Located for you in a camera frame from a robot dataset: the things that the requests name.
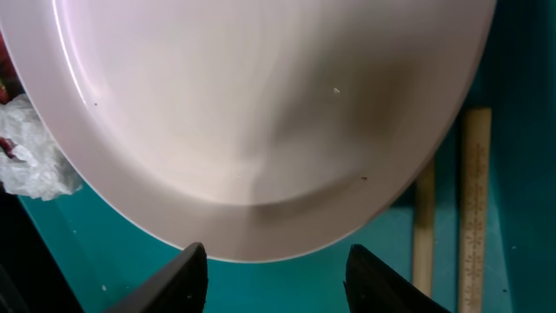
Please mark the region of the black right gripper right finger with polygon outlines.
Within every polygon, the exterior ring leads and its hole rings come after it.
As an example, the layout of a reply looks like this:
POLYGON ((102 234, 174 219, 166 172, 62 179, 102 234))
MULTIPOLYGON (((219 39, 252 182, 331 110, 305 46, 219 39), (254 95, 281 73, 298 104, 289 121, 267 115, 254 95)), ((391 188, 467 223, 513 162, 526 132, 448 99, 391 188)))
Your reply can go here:
POLYGON ((351 313, 449 313, 360 244, 350 247, 343 286, 351 313))

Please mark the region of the pink round plate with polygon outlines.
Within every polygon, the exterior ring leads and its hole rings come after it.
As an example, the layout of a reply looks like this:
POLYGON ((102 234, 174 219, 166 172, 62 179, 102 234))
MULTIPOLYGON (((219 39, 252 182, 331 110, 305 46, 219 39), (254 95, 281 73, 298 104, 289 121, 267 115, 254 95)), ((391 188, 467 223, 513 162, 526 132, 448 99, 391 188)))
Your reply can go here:
POLYGON ((57 146, 141 230, 264 263, 352 234, 452 125, 485 0, 15 1, 1 31, 57 146))

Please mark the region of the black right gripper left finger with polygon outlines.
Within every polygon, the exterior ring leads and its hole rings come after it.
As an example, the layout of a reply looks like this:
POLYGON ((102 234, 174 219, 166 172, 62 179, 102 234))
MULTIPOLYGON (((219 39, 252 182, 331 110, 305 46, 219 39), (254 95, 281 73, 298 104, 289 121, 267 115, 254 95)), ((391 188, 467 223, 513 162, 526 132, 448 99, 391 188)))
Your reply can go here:
POLYGON ((106 312, 202 313, 208 284, 206 251, 201 243, 192 243, 106 312))

